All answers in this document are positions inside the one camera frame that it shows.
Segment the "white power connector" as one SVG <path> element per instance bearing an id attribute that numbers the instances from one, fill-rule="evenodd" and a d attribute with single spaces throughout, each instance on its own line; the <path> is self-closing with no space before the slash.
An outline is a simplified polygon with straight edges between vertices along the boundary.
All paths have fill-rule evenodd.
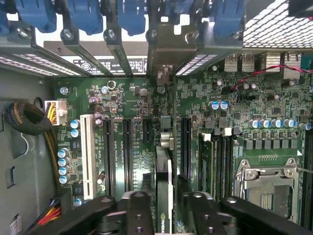
<path id="1" fill-rule="evenodd" d="M 66 125 L 67 102 L 64 100 L 45 101 L 45 117 L 53 126 Z"/>

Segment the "metal CPU socket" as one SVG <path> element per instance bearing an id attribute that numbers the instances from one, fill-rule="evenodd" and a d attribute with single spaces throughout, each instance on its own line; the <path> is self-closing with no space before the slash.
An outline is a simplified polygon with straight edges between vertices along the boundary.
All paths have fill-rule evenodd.
<path id="1" fill-rule="evenodd" d="M 233 195 L 298 223 L 299 173 L 295 158 L 289 158 L 284 166 L 251 166 L 247 159 L 241 160 Z"/>

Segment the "grey open PC case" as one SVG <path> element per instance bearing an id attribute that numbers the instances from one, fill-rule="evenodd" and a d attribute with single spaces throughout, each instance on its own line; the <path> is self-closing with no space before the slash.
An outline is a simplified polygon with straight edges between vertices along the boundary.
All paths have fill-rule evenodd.
<path id="1" fill-rule="evenodd" d="M 103 32 L 87 35 L 71 21 L 67 0 L 51 0 L 57 29 L 41 33 L 19 16 L 15 0 L 0 0 L 9 33 L 0 35 L 0 235 L 30 235 L 73 207 L 59 178 L 57 129 L 45 101 L 57 100 L 61 78 L 147 77 L 147 33 L 161 23 L 161 0 L 145 0 L 145 32 L 118 24 L 117 0 L 99 0 Z M 191 76 L 229 56 L 300 52 L 313 55 L 313 0 L 245 0 L 239 32 L 214 35 L 213 0 L 195 0 L 184 25 L 199 31 L 195 53 L 180 67 Z"/>

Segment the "blue slot retention clip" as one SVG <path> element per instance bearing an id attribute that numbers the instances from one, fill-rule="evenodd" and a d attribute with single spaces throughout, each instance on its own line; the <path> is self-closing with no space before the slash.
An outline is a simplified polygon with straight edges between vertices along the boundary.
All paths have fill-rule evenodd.
<path id="1" fill-rule="evenodd" d="M 213 0 L 214 35 L 217 38 L 239 32 L 245 0 Z"/>
<path id="2" fill-rule="evenodd" d="M 72 23 L 87 35 L 103 32 L 99 0 L 67 0 Z"/>
<path id="3" fill-rule="evenodd" d="M 161 0 L 162 16 L 168 18 L 168 22 L 178 25 L 180 15 L 189 15 L 195 0 Z"/>
<path id="4" fill-rule="evenodd" d="M 7 18 L 7 13 L 0 8 L 0 35 L 5 35 L 9 33 L 9 21 Z"/>
<path id="5" fill-rule="evenodd" d="M 20 18 L 41 33 L 52 33 L 57 29 L 57 17 L 51 0 L 15 0 Z"/>
<path id="6" fill-rule="evenodd" d="M 118 24 L 129 36 L 145 32 L 145 0 L 117 0 Z"/>

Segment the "long black expansion slot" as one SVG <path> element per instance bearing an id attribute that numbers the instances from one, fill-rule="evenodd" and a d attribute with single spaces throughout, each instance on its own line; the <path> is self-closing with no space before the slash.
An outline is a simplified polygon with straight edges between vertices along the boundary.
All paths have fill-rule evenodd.
<path id="1" fill-rule="evenodd" d="M 113 139 L 113 122 L 110 118 L 103 122 L 104 171 L 106 193 L 115 197 L 115 155 Z"/>
<path id="2" fill-rule="evenodd" d="M 181 173 L 186 178 L 191 175 L 191 119 L 181 118 Z"/>
<path id="3" fill-rule="evenodd" d="M 131 118 L 124 118 L 122 123 L 125 191 L 133 191 L 133 123 Z"/>

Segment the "white PCI expansion slot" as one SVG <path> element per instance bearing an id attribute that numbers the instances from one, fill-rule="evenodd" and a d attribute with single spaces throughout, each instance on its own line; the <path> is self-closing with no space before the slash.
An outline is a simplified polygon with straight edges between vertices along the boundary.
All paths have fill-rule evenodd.
<path id="1" fill-rule="evenodd" d="M 84 199 L 91 200 L 97 188 L 93 115 L 80 115 L 80 124 Z"/>

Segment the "green motherboard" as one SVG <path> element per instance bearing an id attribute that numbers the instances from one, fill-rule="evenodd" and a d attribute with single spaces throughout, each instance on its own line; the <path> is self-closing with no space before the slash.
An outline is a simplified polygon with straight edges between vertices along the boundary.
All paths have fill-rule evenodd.
<path id="1" fill-rule="evenodd" d="M 284 166 L 299 173 L 298 225 L 313 233 L 313 55 L 300 52 L 229 56 L 208 70 L 175 77 L 176 171 L 173 234 L 188 231 L 184 194 L 207 193 L 220 202 L 234 196 L 239 163 Z M 67 102 L 67 123 L 57 129 L 59 178 L 73 207 L 84 199 L 80 115 L 92 114 L 96 196 L 105 195 L 103 122 L 113 122 L 115 198 L 125 195 L 123 119 L 133 123 L 133 191 L 146 191 L 154 230 L 156 147 L 161 96 L 147 77 L 61 78 L 57 100 Z M 181 118 L 191 119 L 191 175 L 181 173 Z M 153 142 L 143 142 L 143 119 L 153 122 Z"/>

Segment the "short black expansion slot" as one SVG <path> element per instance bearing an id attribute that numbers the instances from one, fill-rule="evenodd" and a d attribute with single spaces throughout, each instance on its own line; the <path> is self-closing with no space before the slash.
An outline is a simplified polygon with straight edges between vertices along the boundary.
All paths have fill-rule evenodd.
<path id="1" fill-rule="evenodd" d="M 152 143 L 153 142 L 153 122 L 151 118 L 143 119 L 143 142 Z"/>

